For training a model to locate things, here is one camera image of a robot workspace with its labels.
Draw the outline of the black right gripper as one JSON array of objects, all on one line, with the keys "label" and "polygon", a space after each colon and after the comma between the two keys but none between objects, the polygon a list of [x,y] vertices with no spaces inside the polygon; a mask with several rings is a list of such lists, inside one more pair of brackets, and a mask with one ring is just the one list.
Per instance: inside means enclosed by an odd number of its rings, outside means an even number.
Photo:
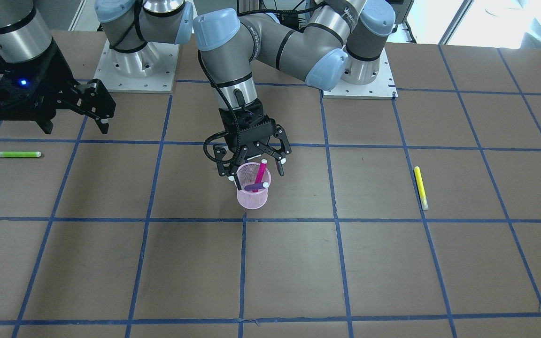
[{"label": "black right gripper", "polygon": [[0,48],[0,121],[33,121],[50,134],[58,109],[69,109],[92,118],[107,134],[115,108],[101,80],[81,84],[73,77],[56,41],[34,60],[20,63],[5,61]]}]

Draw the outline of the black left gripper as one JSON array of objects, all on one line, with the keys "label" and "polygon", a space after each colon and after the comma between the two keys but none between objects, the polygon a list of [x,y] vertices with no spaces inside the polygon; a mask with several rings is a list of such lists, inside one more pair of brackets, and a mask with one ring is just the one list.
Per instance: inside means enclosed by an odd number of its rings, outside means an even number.
[{"label": "black left gripper", "polygon": [[229,109],[219,109],[227,131],[223,137],[228,149],[234,154],[242,153],[244,147],[247,148],[247,151],[242,156],[242,160],[220,160],[217,163],[219,175],[227,177],[231,181],[238,180],[239,165],[246,158],[249,159],[265,153],[275,158],[277,171],[280,176],[284,176],[284,164],[287,162],[288,154],[292,152],[284,128],[264,113],[262,102],[259,99],[246,104],[244,108],[234,108],[233,111],[238,120],[238,129]]}]

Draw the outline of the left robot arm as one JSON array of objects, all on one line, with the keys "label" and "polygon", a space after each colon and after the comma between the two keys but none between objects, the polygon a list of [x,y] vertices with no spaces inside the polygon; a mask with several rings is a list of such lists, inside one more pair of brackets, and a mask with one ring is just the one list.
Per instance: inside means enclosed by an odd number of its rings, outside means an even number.
[{"label": "left robot arm", "polygon": [[281,25],[275,11],[220,9],[195,18],[198,61],[215,90],[224,130],[204,153],[220,176],[238,181],[238,167],[268,154],[280,175],[291,147],[287,133],[263,111],[251,62],[260,61],[319,90],[340,82],[368,85],[396,23],[385,0],[312,0],[302,31]]}]

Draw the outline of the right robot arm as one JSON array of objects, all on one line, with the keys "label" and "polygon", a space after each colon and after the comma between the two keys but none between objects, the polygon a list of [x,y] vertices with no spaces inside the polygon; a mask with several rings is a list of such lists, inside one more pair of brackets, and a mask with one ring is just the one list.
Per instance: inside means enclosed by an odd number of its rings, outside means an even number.
[{"label": "right robot arm", "polygon": [[80,83],[52,29],[103,30],[103,75],[122,83],[168,71],[160,44],[182,45],[193,33],[189,0],[0,0],[0,121],[35,122],[53,130],[59,110],[91,118],[106,134],[116,103],[98,78]]}]

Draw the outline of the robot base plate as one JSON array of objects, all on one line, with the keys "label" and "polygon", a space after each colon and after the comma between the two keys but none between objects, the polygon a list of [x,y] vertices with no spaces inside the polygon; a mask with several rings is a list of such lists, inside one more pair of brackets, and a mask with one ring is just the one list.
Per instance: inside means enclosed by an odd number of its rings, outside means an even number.
[{"label": "robot base plate", "polygon": [[124,54],[106,41],[94,78],[108,92],[171,94],[178,65],[179,45],[149,42],[141,51]]},{"label": "robot base plate", "polygon": [[337,85],[323,95],[330,99],[397,99],[399,95],[385,48],[373,61],[350,56]]}]

